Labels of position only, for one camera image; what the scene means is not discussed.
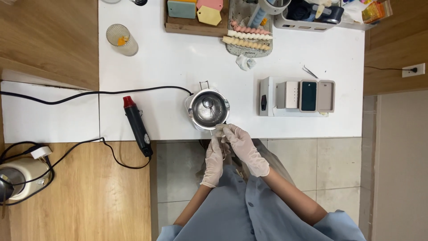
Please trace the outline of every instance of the glass cup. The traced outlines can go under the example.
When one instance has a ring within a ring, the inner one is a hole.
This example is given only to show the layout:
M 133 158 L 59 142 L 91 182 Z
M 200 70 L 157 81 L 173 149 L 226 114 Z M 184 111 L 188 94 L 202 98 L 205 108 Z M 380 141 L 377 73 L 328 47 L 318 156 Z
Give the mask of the glass cup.
M 138 52 L 137 42 L 122 24 L 111 25 L 107 29 L 106 37 L 113 48 L 125 56 L 134 56 Z

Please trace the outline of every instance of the gloved hand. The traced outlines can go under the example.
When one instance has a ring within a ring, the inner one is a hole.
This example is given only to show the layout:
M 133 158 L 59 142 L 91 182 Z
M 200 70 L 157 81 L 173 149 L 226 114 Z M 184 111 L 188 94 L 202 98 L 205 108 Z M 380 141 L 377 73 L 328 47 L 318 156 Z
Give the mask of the gloved hand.
M 269 163 L 261 157 L 248 132 L 232 124 L 218 124 L 216 128 L 224 132 L 233 151 L 248 166 L 251 175 L 264 177 L 269 174 Z
M 223 153 L 230 154 L 229 145 L 220 144 L 217 137 L 212 136 L 211 142 L 208 145 L 205 162 L 207 164 L 204 178 L 202 179 L 201 185 L 207 187 L 217 187 L 218 181 L 223 174 Z

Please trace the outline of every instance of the wooden floor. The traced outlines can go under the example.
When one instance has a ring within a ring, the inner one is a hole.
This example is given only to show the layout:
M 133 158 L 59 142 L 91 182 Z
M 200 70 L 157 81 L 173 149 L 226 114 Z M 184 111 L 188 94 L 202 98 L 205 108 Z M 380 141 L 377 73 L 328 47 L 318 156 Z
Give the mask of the wooden floor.
M 148 161 L 136 142 L 109 144 L 126 165 Z M 49 144 L 51 162 L 73 145 Z M 150 164 L 139 170 L 119 166 L 102 142 L 75 148 L 54 168 L 56 177 L 48 188 L 9 208 L 11 241 L 156 240 L 156 143 L 152 147 Z M 14 148 L 8 156 L 27 148 Z

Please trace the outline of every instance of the electrical outlet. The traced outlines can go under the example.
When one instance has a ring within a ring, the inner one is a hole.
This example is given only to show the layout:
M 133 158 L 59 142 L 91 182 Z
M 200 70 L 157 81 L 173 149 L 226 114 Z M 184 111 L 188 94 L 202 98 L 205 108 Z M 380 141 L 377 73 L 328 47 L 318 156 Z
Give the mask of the electrical outlet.
M 417 65 L 412 65 L 409 67 L 404 67 L 403 69 L 413 69 L 413 68 L 418 68 L 418 72 L 413 72 L 410 70 L 403 70 L 402 76 L 403 78 L 405 77 L 410 77 L 410 76 L 415 76 L 415 75 L 424 75 L 425 74 L 425 63 L 421 63 L 421 64 L 417 64 Z

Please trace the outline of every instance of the twisted candle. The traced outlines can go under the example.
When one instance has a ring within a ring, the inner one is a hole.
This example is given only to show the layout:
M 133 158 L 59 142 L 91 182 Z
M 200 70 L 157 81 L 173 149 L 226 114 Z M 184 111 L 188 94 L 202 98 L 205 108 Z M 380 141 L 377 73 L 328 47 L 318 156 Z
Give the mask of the twisted candle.
M 259 33 L 241 33 L 233 30 L 227 31 L 227 36 L 237 37 L 240 39 L 258 39 L 258 40 L 271 40 L 272 36 L 267 34 L 259 34 Z
M 239 26 L 238 22 L 233 19 L 230 21 L 230 25 L 233 27 L 233 30 L 241 33 L 270 34 L 269 31 L 263 29 Z
M 242 47 L 247 47 L 247 48 L 255 48 L 255 49 L 260 49 L 260 50 L 270 50 L 270 47 L 267 46 L 266 44 L 253 43 L 253 42 L 249 42 L 249 41 L 244 41 L 242 39 L 236 39 L 236 38 L 231 38 L 231 37 L 227 37 L 227 36 L 223 37 L 223 42 L 228 43 L 228 44 L 242 46 Z

